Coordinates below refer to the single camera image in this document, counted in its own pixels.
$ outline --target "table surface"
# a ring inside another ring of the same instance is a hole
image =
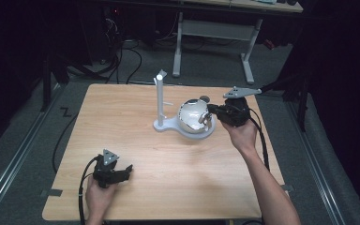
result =
[[[223,104],[222,96],[230,89],[164,86],[164,101],[173,104],[165,105],[164,113],[172,118],[182,103],[200,96],[209,96],[212,104]],[[256,98],[247,97],[247,103],[262,119]],[[261,216],[248,167],[219,122],[208,138],[191,140],[173,130],[156,132],[156,119],[155,86],[92,84],[52,185],[63,190],[62,195],[48,198],[42,216],[46,220],[79,220],[78,188],[83,170],[104,148],[120,157],[116,170],[133,164],[130,179],[120,183],[114,194],[108,220]],[[263,119],[262,126],[271,173],[283,185]],[[260,138],[256,147],[263,158]]]
[[[272,10],[280,12],[303,12],[303,8],[297,2],[294,6],[287,3],[275,3],[267,4],[253,0],[183,0],[184,2],[190,3],[202,3],[208,5],[221,5],[228,7],[239,7],[239,8],[255,8],[262,10]]]

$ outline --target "white round base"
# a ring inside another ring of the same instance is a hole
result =
[[[184,131],[177,122],[177,117],[173,117],[170,119],[164,119],[162,126],[158,124],[158,120],[154,121],[154,129],[158,132],[163,132],[168,129],[170,130],[176,130],[177,132],[181,133],[183,136],[190,138],[190,139],[205,139],[209,137],[209,135],[212,134],[213,130],[215,130],[216,127],[216,120],[212,117],[212,127],[210,127],[207,131],[204,131],[202,133],[188,133]]]

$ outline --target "gray carpet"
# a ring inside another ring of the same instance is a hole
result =
[[[245,81],[238,49],[242,42],[231,43],[226,48],[217,50],[215,44],[199,46],[198,43],[186,43],[183,51],[182,73],[180,78],[165,78],[165,83],[200,86],[234,85],[260,88],[273,82],[280,72],[291,46],[268,50],[257,45],[250,58],[255,76],[255,84],[248,85]],[[132,83],[151,83],[157,73],[164,69],[172,73],[174,46],[156,45],[154,48],[140,44],[134,48],[142,56],[142,65],[131,78]],[[119,67],[119,82],[124,83],[128,75],[138,66],[139,56],[132,51],[123,50],[122,62]],[[104,66],[94,65],[92,69]],[[110,83],[116,83],[114,74]],[[0,224],[79,224],[79,221],[49,222],[43,220],[41,214],[46,197],[41,196],[43,190],[51,187],[54,179],[52,156],[60,135],[70,120],[82,106],[83,97],[90,83],[101,83],[84,76],[71,76],[67,86],[58,88],[54,93],[57,100],[51,106],[46,119],[29,147],[29,152],[7,193],[0,202]],[[0,140],[0,177],[21,147],[28,130],[40,116],[42,106],[42,88],[39,85],[33,96],[22,106],[12,118],[7,131]],[[284,103],[280,92],[268,92],[257,96],[264,123],[273,144],[277,160],[286,184],[294,188],[290,192],[292,201],[302,219],[303,224],[333,224],[331,215],[325,206],[317,182],[308,166],[305,146],[299,137],[294,118],[289,112],[288,103]],[[58,145],[55,157],[59,165],[67,145],[73,124],[65,132]],[[311,97],[308,99],[306,118],[306,135],[320,163],[322,172],[333,190],[334,198],[341,210],[344,223],[360,224],[360,202],[353,190],[348,177],[327,141],[324,130]]]

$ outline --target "desk leg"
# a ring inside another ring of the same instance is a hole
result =
[[[249,64],[249,57],[252,53],[253,46],[256,42],[256,38],[259,35],[259,31],[260,31],[260,27],[262,26],[262,22],[263,22],[263,19],[259,19],[256,22],[256,25],[255,25],[252,35],[250,37],[250,42],[249,42],[249,46],[247,47],[247,52],[241,54],[242,64],[244,65],[245,76],[247,78],[247,83],[249,83],[249,84],[254,84],[253,74],[252,74],[252,70],[250,69],[250,64]]]
[[[179,12],[179,23],[177,27],[177,46],[174,53],[173,76],[180,77],[181,66],[181,37],[183,33],[183,12]]]

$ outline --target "white desk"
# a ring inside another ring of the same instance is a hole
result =
[[[288,4],[265,4],[252,0],[184,0],[183,2],[203,3],[222,5],[240,8],[253,8],[258,10],[274,10],[281,12],[302,12],[303,8],[300,4],[290,6]],[[247,83],[253,84],[254,79],[250,69],[249,57],[252,53],[253,46],[262,25],[263,19],[256,21],[255,25],[236,25],[219,22],[203,22],[194,20],[184,20],[183,13],[179,13],[178,28],[177,28],[177,45],[174,54],[173,62],[173,76],[180,76],[181,69],[181,41],[183,35],[200,36],[208,38],[226,38],[248,41],[247,48],[244,53],[241,53],[241,60],[245,71]]]

